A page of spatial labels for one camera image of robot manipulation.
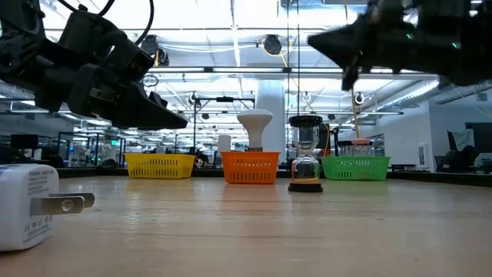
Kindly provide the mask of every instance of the desk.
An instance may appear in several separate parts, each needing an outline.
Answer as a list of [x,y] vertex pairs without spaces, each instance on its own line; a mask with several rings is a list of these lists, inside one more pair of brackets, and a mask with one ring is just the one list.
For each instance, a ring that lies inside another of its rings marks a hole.
[[0,276],[483,276],[492,190],[324,180],[323,194],[223,179],[62,179],[94,192],[53,236],[0,255]]
[[407,169],[412,169],[415,170],[416,165],[412,164],[392,164],[389,169],[391,169],[391,172],[396,172],[396,171],[406,171]]

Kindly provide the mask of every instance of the basket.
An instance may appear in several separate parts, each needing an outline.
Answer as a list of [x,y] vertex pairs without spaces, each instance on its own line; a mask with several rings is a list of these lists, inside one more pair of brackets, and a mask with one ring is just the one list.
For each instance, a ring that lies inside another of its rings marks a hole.
[[225,181],[230,184],[274,184],[280,152],[222,152]]
[[389,157],[325,157],[324,176],[331,180],[386,180]]
[[190,178],[194,156],[186,154],[126,154],[130,178]]

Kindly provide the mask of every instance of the power adapter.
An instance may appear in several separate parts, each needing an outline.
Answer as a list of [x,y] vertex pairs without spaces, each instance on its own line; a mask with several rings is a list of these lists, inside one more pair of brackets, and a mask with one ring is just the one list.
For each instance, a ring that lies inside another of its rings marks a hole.
[[58,172],[48,165],[0,165],[0,251],[28,249],[51,235],[53,215],[94,205],[91,193],[58,193]]

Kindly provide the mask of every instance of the white lamp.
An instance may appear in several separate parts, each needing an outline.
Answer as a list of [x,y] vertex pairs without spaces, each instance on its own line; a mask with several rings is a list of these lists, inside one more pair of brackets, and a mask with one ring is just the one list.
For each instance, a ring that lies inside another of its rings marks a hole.
[[261,136],[272,118],[271,112],[261,109],[247,110],[238,114],[238,121],[248,131],[249,151],[263,151]]

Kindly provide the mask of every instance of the yellow basket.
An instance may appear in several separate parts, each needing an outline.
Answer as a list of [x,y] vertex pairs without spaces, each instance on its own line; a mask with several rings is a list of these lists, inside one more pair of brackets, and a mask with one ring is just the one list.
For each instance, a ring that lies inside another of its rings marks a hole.
[[126,154],[130,178],[190,178],[194,156],[186,154]]

